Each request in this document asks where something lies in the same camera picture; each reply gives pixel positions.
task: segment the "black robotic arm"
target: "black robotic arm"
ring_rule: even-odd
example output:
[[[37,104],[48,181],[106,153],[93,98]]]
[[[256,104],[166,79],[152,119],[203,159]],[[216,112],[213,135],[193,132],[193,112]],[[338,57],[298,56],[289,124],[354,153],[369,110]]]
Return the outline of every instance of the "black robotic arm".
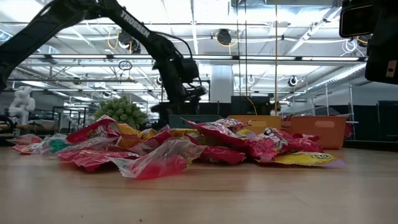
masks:
[[[137,39],[155,59],[164,88],[171,103],[197,99],[206,93],[202,87],[186,89],[199,77],[196,62],[183,58],[167,38],[152,32],[117,0],[53,0],[18,34],[0,46],[0,92],[6,87],[11,72],[59,31],[85,19],[108,17]]]

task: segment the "green plant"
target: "green plant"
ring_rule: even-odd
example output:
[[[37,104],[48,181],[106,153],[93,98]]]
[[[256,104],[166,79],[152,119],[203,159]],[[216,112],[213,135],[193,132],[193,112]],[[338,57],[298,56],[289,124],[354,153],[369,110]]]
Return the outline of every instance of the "green plant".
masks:
[[[125,96],[120,99],[102,101],[99,105],[101,108],[94,114],[95,119],[108,115],[117,122],[127,123],[136,129],[146,121],[146,114],[135,103],[130,103]]]

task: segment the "wooden floor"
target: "wooden floor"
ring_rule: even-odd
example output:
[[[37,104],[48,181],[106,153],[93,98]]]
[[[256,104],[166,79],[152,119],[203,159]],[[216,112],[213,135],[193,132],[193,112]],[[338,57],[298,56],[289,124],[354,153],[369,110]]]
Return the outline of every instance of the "wooden floor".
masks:
[[[339,169],[194,164],[131,180],[0,148],[0,223],[397,223],[398,153],[344,149]]]

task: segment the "orange container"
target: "orange container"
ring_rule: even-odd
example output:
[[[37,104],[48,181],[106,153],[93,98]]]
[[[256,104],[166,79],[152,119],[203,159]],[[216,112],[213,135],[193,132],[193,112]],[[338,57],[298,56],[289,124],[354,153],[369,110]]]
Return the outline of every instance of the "orange container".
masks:
[[[289,132],[316,135],[320,137],[318,143],[322,148],[341,149],[346,120],[340,116],[295,116]]]
[[[280,116],[250,116],[250,115],[234,115],[229,118],[236,119],[242,123],[250,121],[251,126],[245,127],[256,134],[261,134],[265,131],[265,128],[277,128],[282,127],[282,117]]]

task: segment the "pile of snack bags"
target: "pile of snack bags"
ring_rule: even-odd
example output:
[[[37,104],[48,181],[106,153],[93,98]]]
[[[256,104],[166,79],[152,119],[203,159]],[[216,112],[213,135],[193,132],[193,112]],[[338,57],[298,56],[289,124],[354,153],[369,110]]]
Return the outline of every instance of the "pile of snack bags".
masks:
[[[117,165],[122,175],[153,179],[177,174],[193,160],[238,165],[259,164],[333,167],[343,161],[325,154],[319,137],[294,134],[274,128],[255,135],[250,124],[225,118],[212,123],[185,121],[192,129],[137,131],[102,116],[94,124],[68,136],[56,134],[41,139],[33,134],[11,139],[21,154],[60,158],[95,171],[106,163]]]

